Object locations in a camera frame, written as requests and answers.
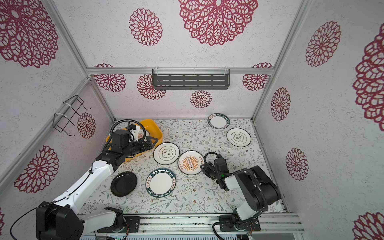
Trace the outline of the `large orange sunburst plate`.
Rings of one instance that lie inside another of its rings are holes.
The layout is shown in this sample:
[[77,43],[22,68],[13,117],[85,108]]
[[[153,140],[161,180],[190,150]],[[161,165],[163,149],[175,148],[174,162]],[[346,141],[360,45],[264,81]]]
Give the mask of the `large orange sunburst plate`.
[[[150,133],[147,130],[145,130],[145,132],[146,132],[146,136],[150,136]],[[130,133],[133,134],[135,142],[138,142],[143,137],[145,137],[143,129],[140,129],[140,130],[130,130]]]

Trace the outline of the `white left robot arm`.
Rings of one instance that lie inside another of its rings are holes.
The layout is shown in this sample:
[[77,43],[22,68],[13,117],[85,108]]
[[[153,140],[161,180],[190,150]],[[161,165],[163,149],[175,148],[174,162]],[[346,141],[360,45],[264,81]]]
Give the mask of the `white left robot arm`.
[[85,201],[96,188],[112,175],[127,158],[151,150],[159,140],[147,135],[136,140],[129,130],[111,133],[105,148],[90,169],[68,190],[51,203],[42,202],[36,209],[36,235],[39,240],[78,240],[99,229],[121,231],[125,218],[121,210],[105,208],[99,212],[79,216]]

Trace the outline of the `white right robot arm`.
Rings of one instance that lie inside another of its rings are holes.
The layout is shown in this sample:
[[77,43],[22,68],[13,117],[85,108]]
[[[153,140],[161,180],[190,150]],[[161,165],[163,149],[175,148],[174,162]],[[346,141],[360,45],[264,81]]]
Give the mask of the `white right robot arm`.
[[234,225],[250,222],[262,213],[269,211],[269,206],[281,199],[281,193],[275,183],[259,166],[229,172],[227,161],[219,154],[210,163],[204,158],[200,166],[202,172],[216,181],[225,191],[239,191],[244,197],[243,204],[235,208],[231,215]]

